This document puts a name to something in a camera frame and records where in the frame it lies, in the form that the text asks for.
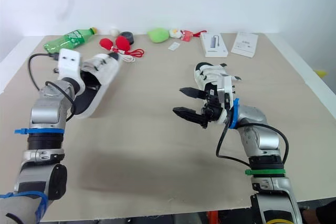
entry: green ball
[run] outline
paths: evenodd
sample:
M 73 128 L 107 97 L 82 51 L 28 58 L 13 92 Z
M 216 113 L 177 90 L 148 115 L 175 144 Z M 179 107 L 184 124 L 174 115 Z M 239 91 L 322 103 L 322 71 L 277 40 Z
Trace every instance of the green ball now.
M 147 34 L 154 43 L 161 43 L 169 39 L 169 31 L 164 28 L 156 28 L 147 32 Z

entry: blue ring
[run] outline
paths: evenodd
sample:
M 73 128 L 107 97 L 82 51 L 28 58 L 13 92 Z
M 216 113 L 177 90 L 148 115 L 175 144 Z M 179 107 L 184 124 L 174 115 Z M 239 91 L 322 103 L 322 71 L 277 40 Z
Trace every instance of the blue ring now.
M 21 128 L 21 129 L 16 129 L 14 131 L 14 134 L 30 134 L 30 133 L 61 133 L 64 134 L 64 129 L 59 129 L 59 128 Z
M 234 129 L 236 127 L 238 121 L 238 107 L 239 107 L 239 98 L 236 98 L 233 101 L 233 119 L 231 125 L 229 126 L 229 129 Z

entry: soda bottle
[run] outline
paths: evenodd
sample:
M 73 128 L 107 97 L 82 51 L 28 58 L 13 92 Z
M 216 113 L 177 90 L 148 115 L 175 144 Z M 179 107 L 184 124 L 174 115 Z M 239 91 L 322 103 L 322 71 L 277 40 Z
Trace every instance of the soda bottle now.
M 86 43 L 89 38 L 96 33 L 97 29 L 94 27 L 84 30 L 78 29 L 63 35 L 58 39 L 49 41 L 43 46 L 44 49 L 50 54 L 53 54 L 54 52 L 59 52 L 61 48 L 74 49 L 75 47 Z

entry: tabletop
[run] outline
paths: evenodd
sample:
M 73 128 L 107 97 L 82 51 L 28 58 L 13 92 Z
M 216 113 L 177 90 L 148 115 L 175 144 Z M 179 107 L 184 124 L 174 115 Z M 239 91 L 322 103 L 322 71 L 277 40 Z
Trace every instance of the tabletop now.
M 78 47 L 83 59 L 105 52 L 94 36 Z M 34 52 L 44 52 L 45 37 Z M 230 50 L 235 34 L 223 34 Z M 236 97 L 261 109 L 268 123 L 280 129 L 290 143 L 286 162 L 298 200 L 336 196 L 336 120 L 304 83 L 268 38 L 260 34 L 253 58 L 229 53 L 227 58 L 205 58 L 199 38 L 181 42 L 176 51 L 148 36 L 135 36 L 132 49 L 145 55 L 135 63 L 123 62 L 94 114 L 66 125 L 62 164 L 68 169 L 67 192 L 54 201 L 43 220 L 85 220 L 173 214 L 249 207 L 255 192 L 245 167 L 215 156 L 222 125 L 205 130 L 176 116 L 184 106 L 200 110 L 201 100 L 179 92 L 195 87 L 194 67 L 199 62 L 227 64 L 227 72 L 240 76 Z M 57 79 L 57 62 L 34 58 L 33 74 L 42 86 Z M 26 147 L 26 136 L 14 129 L 28 127 L 38 93 L 26 63 L 0 95 L 0 191 L 13 190 Z M 222 154 L 247 160 L 240 136 L 229 130 Z

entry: bottle label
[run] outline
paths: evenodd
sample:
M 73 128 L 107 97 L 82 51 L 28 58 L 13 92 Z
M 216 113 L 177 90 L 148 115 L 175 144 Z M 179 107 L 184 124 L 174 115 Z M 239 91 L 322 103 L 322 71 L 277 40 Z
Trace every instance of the bottle label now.
M 77 30 L 68 33 L 67 36 L 74 47 L 77 47 L 80 44 L 84 44 L 85 42 L 82 34 L 80 34 L 80 32 Z

